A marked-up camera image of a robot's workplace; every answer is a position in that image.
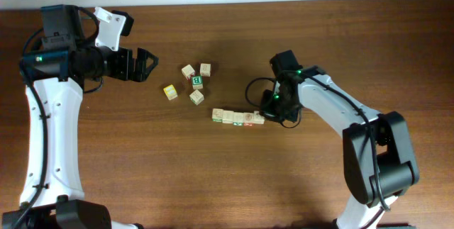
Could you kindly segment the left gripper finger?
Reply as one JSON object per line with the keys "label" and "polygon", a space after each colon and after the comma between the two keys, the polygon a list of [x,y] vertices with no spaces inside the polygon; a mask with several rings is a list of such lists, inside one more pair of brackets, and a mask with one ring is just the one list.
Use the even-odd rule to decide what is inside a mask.
{"label": "left gripper finger", "polygon": [[138,48],[138,54],[136,59],[141,62],[147,62],[147,60],[152,60],[153,62],[159,61],[159,58],[157,56],[143,48]]}
{"label": "left gripper finger", "polygon": [[159,60],[151,59],[152,64],[147,66],[148,59],[135,60],[135,71],[132,76],[132,80],[135,82],[144,82],[150,75],[150,73],[157,67]]}

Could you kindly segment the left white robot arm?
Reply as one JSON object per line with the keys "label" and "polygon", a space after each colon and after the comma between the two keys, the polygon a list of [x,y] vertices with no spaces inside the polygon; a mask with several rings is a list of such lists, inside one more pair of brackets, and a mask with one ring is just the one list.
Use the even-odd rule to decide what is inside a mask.
{"label": "left white robot arm", "polygon": [[144,82],[159,59],[119,45],[134,20],[123,11],[44,6],[19,71],[30,112],[28,171],[16,211],[3,228],[120,228],[107,207],[88,202],[79,176],[78,120],[87,80]]}

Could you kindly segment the wooden dog block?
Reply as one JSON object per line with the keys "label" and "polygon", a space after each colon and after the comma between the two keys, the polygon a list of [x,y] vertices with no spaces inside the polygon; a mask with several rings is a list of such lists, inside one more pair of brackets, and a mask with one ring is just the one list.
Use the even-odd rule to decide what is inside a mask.
{"label": "wooden dog block", "polygon": [[233,115],[234,115],[233,111],[224,110],[223,111],[223,116],[222,116],[222,123],[232,124]]}

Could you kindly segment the wooden block green edge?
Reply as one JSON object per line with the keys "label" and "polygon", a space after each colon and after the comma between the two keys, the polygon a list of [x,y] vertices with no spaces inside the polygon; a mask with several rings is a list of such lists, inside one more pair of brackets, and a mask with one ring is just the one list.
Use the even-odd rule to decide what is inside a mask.
{"label": "wooden block green edge", "polygon": [[212,110],[212,121],[222,123],[223,122],[223,112],[221,108],[214,108]]}

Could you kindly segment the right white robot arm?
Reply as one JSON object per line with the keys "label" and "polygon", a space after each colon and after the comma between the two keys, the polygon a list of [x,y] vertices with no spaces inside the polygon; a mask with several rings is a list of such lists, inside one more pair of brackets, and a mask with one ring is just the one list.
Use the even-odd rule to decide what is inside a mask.
{"label": "right white robot arm", "polygon": [[260,114],[298,125],[307,108],[343,141],[343,174],[351,193],[334,228],[379,228],[390,206],[420,178],[408,125],[396,112],[369,108],[338,87],[320,67],[303,67],[291,50],[270,59],[274,73]]}

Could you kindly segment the wooden K 9 block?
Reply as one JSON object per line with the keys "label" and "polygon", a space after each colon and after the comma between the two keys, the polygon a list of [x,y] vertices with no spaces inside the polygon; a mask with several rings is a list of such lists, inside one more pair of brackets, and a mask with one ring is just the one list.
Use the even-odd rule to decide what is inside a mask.
{"label": "wooden K 9 block", "polygon": [[253,123],[262,125],[265,123],[265,117],[262,116],[259,111],[254,111],[253,112]]}

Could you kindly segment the wooden D block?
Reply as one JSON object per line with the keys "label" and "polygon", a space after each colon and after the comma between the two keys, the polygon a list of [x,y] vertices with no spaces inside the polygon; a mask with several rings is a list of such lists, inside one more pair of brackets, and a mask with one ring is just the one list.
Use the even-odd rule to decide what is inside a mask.
{"label": "wooden D block", "polygon": [[243,126],[244,124],[244,113],[234,112],[233,113],[233,125]]}

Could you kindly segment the wooden red I block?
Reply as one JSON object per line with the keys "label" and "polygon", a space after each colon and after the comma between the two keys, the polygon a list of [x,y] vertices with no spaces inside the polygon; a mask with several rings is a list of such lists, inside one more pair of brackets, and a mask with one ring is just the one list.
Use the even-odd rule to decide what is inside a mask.
{"label": "wooden red I block", "polygon": [[254,125],[254,113],[244,113],[243,114],[243,125],[244,126],[253,126]]}

